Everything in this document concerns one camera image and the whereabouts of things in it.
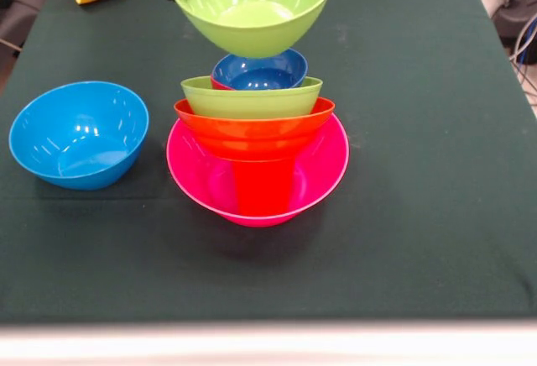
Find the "pink bowl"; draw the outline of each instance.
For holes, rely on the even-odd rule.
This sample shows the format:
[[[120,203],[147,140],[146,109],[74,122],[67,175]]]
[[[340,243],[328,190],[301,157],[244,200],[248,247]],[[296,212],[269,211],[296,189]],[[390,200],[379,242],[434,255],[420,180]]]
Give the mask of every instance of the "pink bowl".
[[[269,227],[288,221],[334,191],[347,169],[349,143],[332,114],[296,159],[290,211],[269,217],[238,215],[232,162],[204,150],[180,120],[169,133],[166,155],[175,182],[192,200],[239,225]]]

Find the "table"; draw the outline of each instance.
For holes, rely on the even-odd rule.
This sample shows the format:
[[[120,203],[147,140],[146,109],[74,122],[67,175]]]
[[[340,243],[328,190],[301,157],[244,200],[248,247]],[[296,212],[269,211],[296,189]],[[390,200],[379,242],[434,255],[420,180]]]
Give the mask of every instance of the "table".
[[[0,323],[533,319],[537,128],[481,2],[329,0],[295,47],[351,162],[320,205],[252,230],[190,201],[164,157],[180,81],[225,53],[167,0],[47,0],[0,98]],[[151,117],[102,191],[8,152],[24,105],[83,80],[133,89]]]

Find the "green bowl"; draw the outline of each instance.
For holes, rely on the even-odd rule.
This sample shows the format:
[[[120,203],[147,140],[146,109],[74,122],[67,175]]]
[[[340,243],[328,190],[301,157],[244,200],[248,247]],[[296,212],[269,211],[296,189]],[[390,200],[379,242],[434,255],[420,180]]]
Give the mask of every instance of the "green bowl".
[[[175,0],[192,24],[234,55],[278,55],[315,22],[326,0]]]
[[[214,118],[287,118],[311,113],[322,80],[307,76],[300,87],[264,91],[224,91],[212,89],[210,76],[181,82],[192,111]]]

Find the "red bowl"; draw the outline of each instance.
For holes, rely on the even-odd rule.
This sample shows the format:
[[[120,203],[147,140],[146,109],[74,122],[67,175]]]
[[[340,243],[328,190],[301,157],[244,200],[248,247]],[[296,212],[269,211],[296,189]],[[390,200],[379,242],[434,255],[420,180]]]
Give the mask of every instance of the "red bowl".
[[[257,161],[296,156],[316,136],[335,106],[318,97],[307,116],[242,120],[197,116],[184,99],[175,104],[175,111],[200,145],[216,157]]]
[[[223,83],[220,83],[211,75],[211,84],[213,89],[220,89],[221,91],[234,91],[232,87],[226,86]]]

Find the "plastic bowl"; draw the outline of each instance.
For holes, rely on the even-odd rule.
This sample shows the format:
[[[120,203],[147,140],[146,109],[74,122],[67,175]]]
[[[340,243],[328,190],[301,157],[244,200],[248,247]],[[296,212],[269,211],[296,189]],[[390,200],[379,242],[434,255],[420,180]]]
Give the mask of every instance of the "plastic bowl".
[[[212,87],[234,90],[288,89],[302,84],[308,73],[306,58],[288,49],[269,58],[244,58],[226,55],[211,74]]]
[[[349,143],[332,114],[295,161],[289,210],[266,217],[238,214],[232,162],[204,150],[180,119],[169,134],[167,158],[175,182],[193,201],[239,225],[269,227],[288,221],[334,191],[347,169]]]
[[[300,87],[273,91],[213,89],[210,76],[181,82],[194,113],[215,118],[262,119],[304,116],[311,113],[322,80],[307,76]]]
[[[51,184],[96,190],[137,159],[149,114],[133,91],[108,82],[65,85],[37,97],[9,133],[13,157]]]
[[[326,0],[175,0],[211,42],[242,57],[280,54],[318,18]]]
[[[306,116],[262,120],[209,118],[195,115],[183,99],[175,111],[204,148],[228,160],[277,160],[297,155],[328,120],[335,104],[319,97]]]
[[[221,91],[232,91],[233,89],[229,86],[224,85],[223,83],[220,83],[211,75],[211,85],[213,89],[218,89]]]

